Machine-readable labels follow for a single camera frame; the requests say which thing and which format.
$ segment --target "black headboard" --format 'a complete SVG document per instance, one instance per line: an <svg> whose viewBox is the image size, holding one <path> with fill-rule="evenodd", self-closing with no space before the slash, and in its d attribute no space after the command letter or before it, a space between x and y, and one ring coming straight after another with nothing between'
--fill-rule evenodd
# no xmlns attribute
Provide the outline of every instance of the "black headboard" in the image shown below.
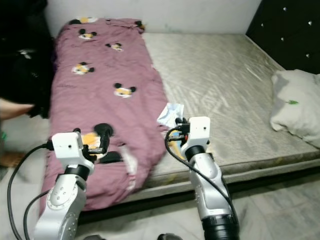
<svg viewBox="0 0 320 240"><path fill-rule="evenodd" d="M320 0L262 0L246 35L285 69L320 74Z"/></svg>

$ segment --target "pink blanket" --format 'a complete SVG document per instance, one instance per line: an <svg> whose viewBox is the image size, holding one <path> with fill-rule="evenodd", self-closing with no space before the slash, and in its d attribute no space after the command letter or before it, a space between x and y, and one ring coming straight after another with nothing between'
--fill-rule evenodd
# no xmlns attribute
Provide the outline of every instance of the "pink blanket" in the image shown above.
<svg viewBox="0 0 320 240"><path fill-rule="evenodd" d="M87 180L85 211L106 208L139 189L165 152L156 119L167 99L140 25L134 19L75 19L56 42L51 135L74 128L90 135L101 123L114 129L110 154L103 158L112 163L95 164ZM123 145L137 159L135 174L121 159ZM54 185L59 173L62 166L51 152L42 191Z"/></svg>

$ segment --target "mattress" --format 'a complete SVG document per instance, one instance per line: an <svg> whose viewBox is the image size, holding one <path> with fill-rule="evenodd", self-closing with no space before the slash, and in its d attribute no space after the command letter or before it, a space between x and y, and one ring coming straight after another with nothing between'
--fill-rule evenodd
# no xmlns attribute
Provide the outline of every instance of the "mattress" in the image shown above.
<svg viewBox="0 0 320 240"><path fill-rule="evenodd" d="M288 132L275 132L272 110L274 60L245 35L143 35L167 98L184 115L211 119L209 152L227 183L320 166L320 151ZM144 189L126 201L191 190L188 170L168 154Z"/></svg>

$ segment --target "black cable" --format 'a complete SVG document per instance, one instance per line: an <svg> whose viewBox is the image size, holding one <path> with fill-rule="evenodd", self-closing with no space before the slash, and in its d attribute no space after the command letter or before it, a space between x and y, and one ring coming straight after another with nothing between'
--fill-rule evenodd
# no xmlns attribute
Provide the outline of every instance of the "black cable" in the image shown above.
<svg viewBox="0 0 320 240"><path fill-rule="evenodd" d="M39 150L39 149L45 149L47 147L47 144L42 144L42 145L39 145L39 146L36 146L35 148L33 148L32 150L30 150L23 158L22 160L19 162L19 164L15 167L11 177L10 177L10 180L9 180L9 183L8 183L8 188L7 188L7 193L6 193L6 200L7 200L7 205L8 205L8 214L9 214L9 220L10 220L10 225L11 225L11 228L12 228L12 231L13 231L13 234L15 236L15 238L17 240L23 240L21 238L21 236L19 235L19 232L16 228L16 224L15 224L15 220L14 220L14 215L13 215L13 212L12 212L12 204L11 204L11 188L12 188L12 183L14 181L14 178L19 170L19 168L21 167L21 165L24 163L24 161L32 154L34 153L35 151Z"/></svg>
<svg viewBox="0 0 320 240"><path fill-rule="evenodd" d="M195 173L197 173L199 176L201 176L204 180L206 180L212 187L215 188L215 190L217 190L221 196L226 200L226 202L229 204L233 214L236 215L236 210L235 210L235 207L231 201L231 199L222 191L220 190L220 188L210 180L210 178L208 178L207 176L203 175L198 169L194 168L190 163L188 163L187 161L181 159L179 156L177 156L174 152L171 151L169 145L168 145L168 138L170 136L170 134L173 132L173 131L179 131L179 128L172 128L170 129L166 135L165 135L165 138L164 138L164 144L165 144L165 148L166 150L176 159L178 160L180 163L182 163L183 165L187 166L191 171L194 171ZM234 216L234 219L236 221L237 224L239 224L239 220L237 218L237 216Z"/></svg>
<svg viewBox="0 0 320 240"><path fill-rule="evenodd" d="M23 232L24 232L24 236L26 240L30 240L30 236L28 233L28 214L29 214L29 210L32 207L32 205L40 198L42 198L44 195L47 195L49 193L50 190L47 190L45 192L40 193L38 196L36 196L34 199L32 199L32 201L28 204L28 206L26 207L25 211L24 211L24 215L23 215Z"/></svg>

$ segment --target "pillow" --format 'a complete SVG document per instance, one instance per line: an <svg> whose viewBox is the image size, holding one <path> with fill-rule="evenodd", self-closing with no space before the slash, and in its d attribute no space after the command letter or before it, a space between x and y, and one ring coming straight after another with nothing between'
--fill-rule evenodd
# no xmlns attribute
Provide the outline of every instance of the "pillow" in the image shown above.
<svg viewBox="0 0 320 240"><path fill-rule="evenodd" d="M320 74L276 71L272 76L275 131L289 131L320 148Z"/></svg>

